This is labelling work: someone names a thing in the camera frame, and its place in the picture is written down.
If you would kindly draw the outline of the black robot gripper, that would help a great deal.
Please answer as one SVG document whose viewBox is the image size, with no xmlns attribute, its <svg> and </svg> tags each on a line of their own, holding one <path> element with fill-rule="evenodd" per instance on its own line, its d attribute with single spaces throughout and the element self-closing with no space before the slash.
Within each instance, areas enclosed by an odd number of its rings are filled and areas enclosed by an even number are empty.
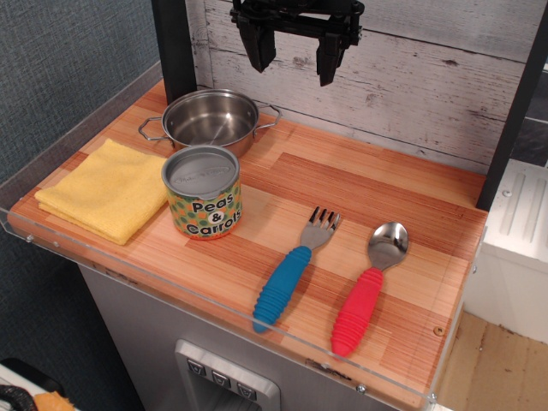
<svg viewBox="0 0 548 411">
<path fill-rule="evenodd" d="M 276 32 L 317 39 L 317 74 L 320 85 L 328 86 L 344 52 L 360 41 L 364 12 L 360 1 L 234 1 L 230 16 L 258 72 L 276 57 Z"/>
</svg>

